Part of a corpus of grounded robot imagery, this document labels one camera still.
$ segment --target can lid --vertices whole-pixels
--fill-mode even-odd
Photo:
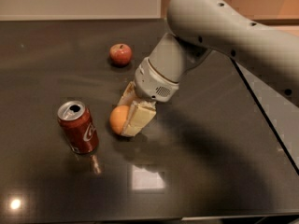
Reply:
[[[85,112],[85,105],[81,101],[69,101],[58,109],[59,119],[70,121],[80,118]]]

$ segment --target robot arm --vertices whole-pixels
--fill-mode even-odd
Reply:
[[[165,34],[135,71],[119,105],[130,105],[122,135],[134,136],[167,102],[187,70],[217,50],[236,60],[277,92],[299,105],[299,38],[248,20],[222,0],[171,0],[173,32]]]

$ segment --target apple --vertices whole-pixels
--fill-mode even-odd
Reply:
[[[116,44],[110,48],[110,58],[117,66],[127,65],[132,58],[132,50],[126,44]]]

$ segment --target dark tabletop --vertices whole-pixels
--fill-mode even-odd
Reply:
[[[0,23],[0,223],[299,213],[296,170],[216,51],[136,137],[111,132],[111,110],[165,31],[163,20]],[[124,68],[108,59],[116,43],[134,51]],[[58,125],[68,100],[92,112],[91,154],[73,153]]]

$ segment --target soda can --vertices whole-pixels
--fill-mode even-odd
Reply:
[[[57,112],[72,150],[78,154],[92,152],[99,143],[90,110],[81,101],[69,101]]]

